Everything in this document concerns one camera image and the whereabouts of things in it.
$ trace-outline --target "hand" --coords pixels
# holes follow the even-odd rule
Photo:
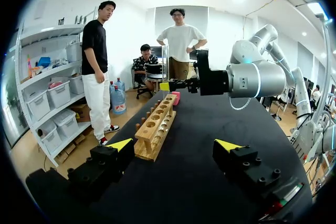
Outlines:
[[[96,80],[98,83],[102,83],[105,81],[105,76],[104,73],[99,70],[98,72],[94,73],[94,75],[96,76]]]
[[[194,50],[193,50],[193,48],[191,48],[191,47],[187,47],[187,50],[186,50],[186,51],[187,51],[187,54],[190,54],[190,53],[191,53],[192,51],[194,51]]]

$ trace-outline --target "robotic arm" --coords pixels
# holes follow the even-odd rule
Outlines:
[[[272,42],[277,37],[276,29],[266,25],[251,39],[237,41],[233,46],[230,64],[224,71],[211,71],[207,53],[199,52],[194,65],[197,78],[172,80],[169,82],[169,90],[188,87],[189,92],[200,90],[201,95],[228,93],[229,98],[255,98],[279,95],[286,87],[295,87],[297,126],[289,141],[304,163],[336,148],[336,132],[334,125],[324,128],[319,121],[309,119],[312,113],[302,72],[299,68],[290,71],[284,53]],[[262,57],[265,50],[274,62],[268,62]]]

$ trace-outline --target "white t-shirt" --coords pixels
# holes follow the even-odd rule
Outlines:
[[[180,62],[189,62],[187,47],[193,39],[203,40],[205,36],[196,27],[184,24],[166,28],[157,38],[159,41],[164,39],[168,40],[170,57]]]
[[[313,94],[311,94],[311,96],[313,97],[313,100],[315,101],[315,105],[317,106],[317,102],[319,101],[320,97],[321,97],[321,92],[319,90],[313,92]]]

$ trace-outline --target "wooden test tube rack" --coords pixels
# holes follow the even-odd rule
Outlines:
[[[139,127],[135,137],[138,141],[134,145],[135,156],[155,162],[167,133],[175,119],[176,112],[173,111],[173,103],[176,95],[168,94],[160,104],[155,104],[152,113]]]

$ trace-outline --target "black table surface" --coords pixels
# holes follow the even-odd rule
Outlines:
[[[254,223],[258,206],[227,180],[212,158],[216,138],[250,145],[283,177],[298,177],[305,186],[287,208],[294,217],[308,209],[312,200],[305,170],[281,128],[256,99],[235,111],[227,95],[179,91],[176,117],[156,162],[135,157],[119,183],[91,205],[95,211],[118,223]],[[162,98],[162,92],[157,93],[109,144],[134,139],[135,124]],[[233,99],[234,106],[245,102]]]

